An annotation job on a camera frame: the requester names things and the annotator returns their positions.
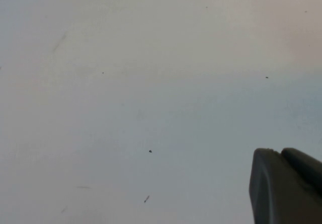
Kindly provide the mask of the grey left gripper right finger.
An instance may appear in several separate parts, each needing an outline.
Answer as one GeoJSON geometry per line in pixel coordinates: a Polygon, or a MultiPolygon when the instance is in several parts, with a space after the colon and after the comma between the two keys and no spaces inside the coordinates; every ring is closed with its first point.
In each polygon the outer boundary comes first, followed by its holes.
{"type": "Polygon", "coordinates": [[[284,148],[283,158],[308,183],[321,183],[321,162],[295,148],[284,148]]]}

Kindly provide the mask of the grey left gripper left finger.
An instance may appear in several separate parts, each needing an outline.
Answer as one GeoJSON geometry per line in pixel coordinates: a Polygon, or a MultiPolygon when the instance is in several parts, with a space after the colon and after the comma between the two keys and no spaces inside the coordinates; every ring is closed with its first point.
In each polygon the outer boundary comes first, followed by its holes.
{"type": "Polygon", "coordinates": [[[306,182],[281,152],[254,151],[249,195],[255,223],[321,223],[321,183],[306,182]]]}

